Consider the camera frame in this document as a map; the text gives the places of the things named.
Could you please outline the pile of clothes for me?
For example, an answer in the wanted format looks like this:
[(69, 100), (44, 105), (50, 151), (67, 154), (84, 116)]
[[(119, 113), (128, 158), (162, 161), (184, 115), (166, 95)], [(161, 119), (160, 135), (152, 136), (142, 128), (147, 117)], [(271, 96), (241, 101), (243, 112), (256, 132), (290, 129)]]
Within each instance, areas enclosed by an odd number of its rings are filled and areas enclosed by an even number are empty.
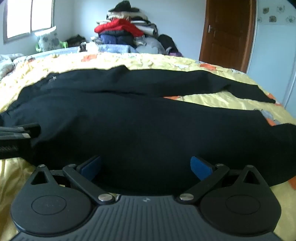
[(91, 40), (97, 45), (123, 45), (138, 53), (182, 56), (173, 39), (159, 35), (157, 26), (129, 1), (121, 1), (110, 9), (106, 19), (97, 23), (94, 33)]

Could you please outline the floral pillow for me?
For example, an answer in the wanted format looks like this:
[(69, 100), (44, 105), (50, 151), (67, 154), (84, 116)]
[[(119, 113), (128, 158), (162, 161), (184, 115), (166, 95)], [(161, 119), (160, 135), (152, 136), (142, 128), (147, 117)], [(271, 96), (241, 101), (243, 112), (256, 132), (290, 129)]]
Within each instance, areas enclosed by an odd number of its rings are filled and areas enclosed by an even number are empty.
[(60, 40), (56, 26), (35, 33), (37, 37), (37, 49), (39, 52), (46, 52), (60, 49)]

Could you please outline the brown wooden door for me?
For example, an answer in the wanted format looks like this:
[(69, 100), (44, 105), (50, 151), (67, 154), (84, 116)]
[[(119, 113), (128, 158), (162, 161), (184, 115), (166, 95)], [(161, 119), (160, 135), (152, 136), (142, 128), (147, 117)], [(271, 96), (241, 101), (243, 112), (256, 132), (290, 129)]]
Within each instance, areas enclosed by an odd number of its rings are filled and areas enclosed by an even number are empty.
[(255, 17), (256, 1), (206, 1), (199, 60), (246, 72)]

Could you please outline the window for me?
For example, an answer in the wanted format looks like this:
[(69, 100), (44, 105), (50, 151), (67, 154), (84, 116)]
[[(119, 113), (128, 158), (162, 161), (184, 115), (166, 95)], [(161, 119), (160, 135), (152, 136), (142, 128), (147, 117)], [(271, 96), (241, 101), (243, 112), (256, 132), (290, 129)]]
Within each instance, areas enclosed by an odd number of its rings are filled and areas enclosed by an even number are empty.
[(3, 42), (9, 43), (54, 26), (55, 1), (1, 1)]

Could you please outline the white wardrobe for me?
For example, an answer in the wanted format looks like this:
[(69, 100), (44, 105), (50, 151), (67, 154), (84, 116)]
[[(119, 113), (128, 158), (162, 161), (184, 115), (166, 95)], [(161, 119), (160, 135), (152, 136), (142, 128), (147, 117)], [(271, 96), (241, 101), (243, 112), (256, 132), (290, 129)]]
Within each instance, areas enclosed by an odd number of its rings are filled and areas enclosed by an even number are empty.
[(295, 7), (289, 1), (257, 1), (247, 74), (286, 106), (295, 82)]

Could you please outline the black pants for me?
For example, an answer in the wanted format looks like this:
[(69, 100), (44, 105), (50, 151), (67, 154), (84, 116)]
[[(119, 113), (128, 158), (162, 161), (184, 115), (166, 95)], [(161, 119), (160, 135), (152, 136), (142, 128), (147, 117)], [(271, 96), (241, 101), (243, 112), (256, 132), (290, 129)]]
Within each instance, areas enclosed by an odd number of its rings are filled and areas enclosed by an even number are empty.
[(100, 157), (95, 182), (130, 195), (169, 195), (197, 183), (191, 157), (239, 170), (254, 165), (269, 186), (295, 176), (295, 125), (271, 126), (258, 110), (212, 108), (172, 96), (228, 91), (272, 103), (256, 85), (207, 71), (74, 70), (25, 87), (1, 126), (37, 123), (22, 157), (59, 169)]

